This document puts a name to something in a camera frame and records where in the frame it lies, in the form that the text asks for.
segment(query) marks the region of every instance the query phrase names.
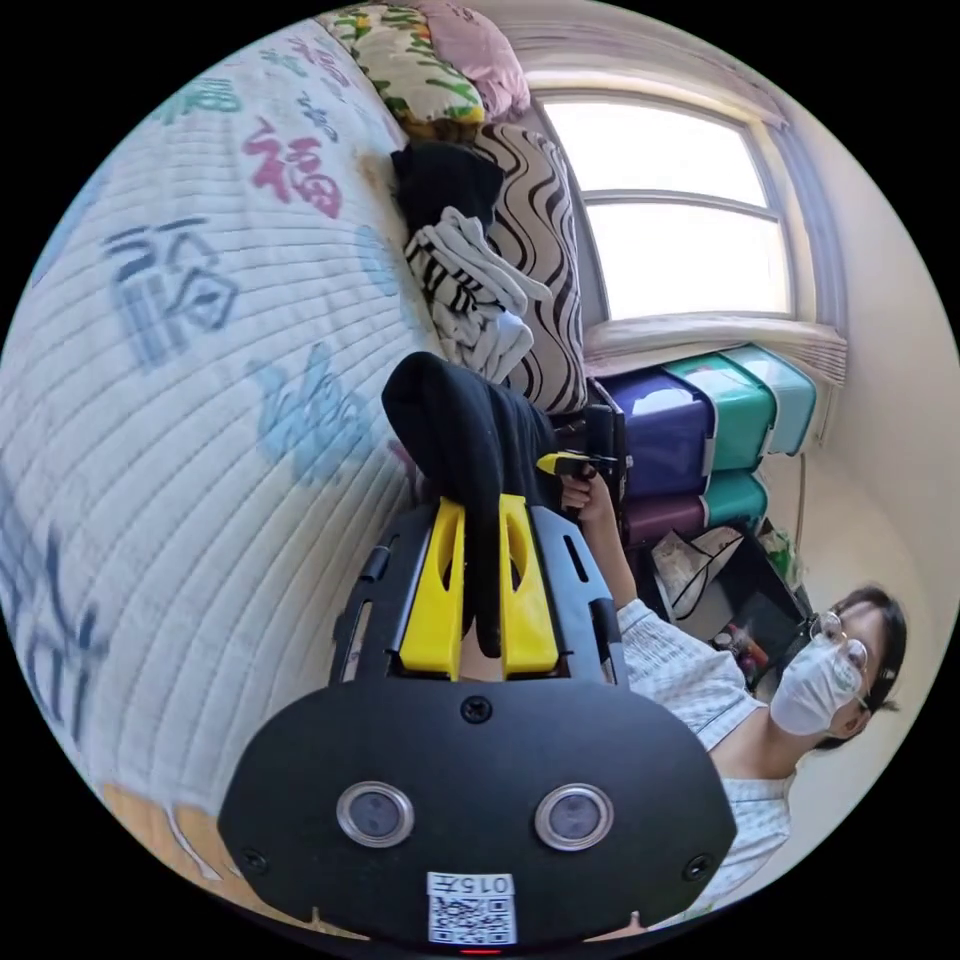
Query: screw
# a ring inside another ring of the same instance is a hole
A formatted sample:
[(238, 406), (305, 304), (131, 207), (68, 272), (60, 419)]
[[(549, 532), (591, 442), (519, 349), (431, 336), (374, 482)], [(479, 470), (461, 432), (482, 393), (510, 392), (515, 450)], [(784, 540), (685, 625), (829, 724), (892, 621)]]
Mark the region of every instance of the screw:
[(683, 868), (683, 879), (695, 883), (713, 866), (713, 857), (709, 853), (701, 853), (699, 857), (694, 857)]
[(262, 874), (267, 872), (267, 858), (262, 853), (252, 847), (247, 847), (242, 855), (243, 862), (251, 873)]
[(467, 723), (486, 723), (493, 715), (493, 707), (486, 697), (467, 697), (460, 705), (460, 716)]

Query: curtain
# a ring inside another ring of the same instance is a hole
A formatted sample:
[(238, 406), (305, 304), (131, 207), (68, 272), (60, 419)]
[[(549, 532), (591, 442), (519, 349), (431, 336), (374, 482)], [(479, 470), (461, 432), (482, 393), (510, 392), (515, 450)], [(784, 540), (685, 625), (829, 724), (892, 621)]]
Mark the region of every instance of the curtain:
[(775, 128), (787, 125), (752, 71), (681, 30), (588, 0), (468, 0), (510, 41), (532, 83), (551, 71), (602, 72), (668, 84)]
[(832, 386), (846, 380), (847, 342), (831, 327), (757, 317), (695, 314), (602, 323), (584, 333), (584, 362), (589, 376), (615, 376), (746, 343)]

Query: window frame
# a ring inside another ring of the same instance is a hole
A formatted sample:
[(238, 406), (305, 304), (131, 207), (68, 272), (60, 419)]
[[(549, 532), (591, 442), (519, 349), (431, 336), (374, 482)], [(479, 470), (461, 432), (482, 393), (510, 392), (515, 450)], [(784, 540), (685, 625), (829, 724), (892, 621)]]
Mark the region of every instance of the window frame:
[[(670, 113), (682, 113), (687, 116), (695, 117), (698, 120), (706, 120), (710, 123), (719, 124), (730, 130), (733, 130), (740, 136), (740, 139), (747, 151), (750, 162), (753, 165), (754, 172), (760, 182), (760, 189), (766, 200), (765, 207), (758, 207), (754, 204), (744, 203), (739, 200), (730, 200), (725, 197), (715, 197), (709, 194), (699, 194), (686, 191), (672, 190), (583, 190), (577, 181), (576, 171), (570, 162), (566, 146), (562, 138), (558, 135), (556, 128), (550, 120), (550, 115), (546, 106), (553, 103), (574, 103), (574, 102), (597, 102), (606, 103), (628, 103), (632, 106), (653, 107), (654, 109), (666, 110)], [(671, 316), (715, 316), (715, 317), (757, 317), (776, 320), (799, 320), (798, 301), (799, 294), (797, 289), (797, 270), (794, 258), (793, 245), (790, 237), (790, 230), (787, 222), (786, 205), (780, 192), (777, 189), (773, 175), (767, 166), (763, 153), (753, 136), (750, 126), (746, 122), (736, 120), (726, 116), (723, 113), (710, 110), (705, 107), (695, 106), (693, 104), (674, 100), (669, 97), (657, 96), (649, 93), (639, 93), (636, 91), (607, 89), (607, 88), (588, 88), (588, 87), (548, 87), (534, 91), (532, 97), (533, 111), (538, 121), (542, 124), (547, 136), (557, 145), (563, 155), (567, 165), (567, 171), (574, 187), (574, 204), (578, 211), (581, 229), (578, 232), (583, 235), (588, 248), (588, 256), (596, 273), (596, 279), (599, 286), (600, 297), (604, 316), (600, 322), (611, 322), (610, 299), (607, 294), (606, 277), (604, 276), (603, 264), (600, 260), (599, 250), (597, 248), (596, 238), (593, 235), (593, 228), (590, 224), (590, 218), (587, 213), (588, 208), (601, 203), (670, 203), (685, 204), (688, 206), (700, 206), (712, 210), (721, 210), (727, 213), (739, 213), (758, 219), (767, 220), (776, 223), (780, 231), (780, 240), (783, 244), (783, 255), (785, 260), (786, 280), (787, 280), (787, 303), (788, 310), (779, 311), (750, 311), (750, 310), (702, 310), (693, 313), (659, 313), (650, 314), (637, 319), (657, 319), (669, 318)]]

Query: storage drawer stack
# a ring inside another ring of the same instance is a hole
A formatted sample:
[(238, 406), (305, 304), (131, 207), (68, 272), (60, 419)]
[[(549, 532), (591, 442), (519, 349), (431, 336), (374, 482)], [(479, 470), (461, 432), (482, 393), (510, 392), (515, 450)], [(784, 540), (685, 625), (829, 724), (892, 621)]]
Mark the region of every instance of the storage drawer stack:
[(755, 346), (612, 377), (596, 389), (622, 433), (628, 547), (671, 530), (757, 529), (768, 503), (757, 469), (768, 453), (800, 450), (816, 404), (809, 377)]

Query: woman's hand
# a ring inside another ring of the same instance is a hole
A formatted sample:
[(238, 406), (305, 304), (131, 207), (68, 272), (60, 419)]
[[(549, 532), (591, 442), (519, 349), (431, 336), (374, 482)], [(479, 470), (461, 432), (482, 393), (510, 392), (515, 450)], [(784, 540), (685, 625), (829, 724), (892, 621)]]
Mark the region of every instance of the woman's hand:
[(563, 494), (560, 497), (560, 506), (564, 510), (580, 511), (578, 517), (581, 524), (593, 526), (599, 522), (609, 522), (614, 518), (613, 502), (610, 500), (610, 490), (603, 477), (594, 471), (589, 480), (579, 480), (576, 477), (561, 477)]

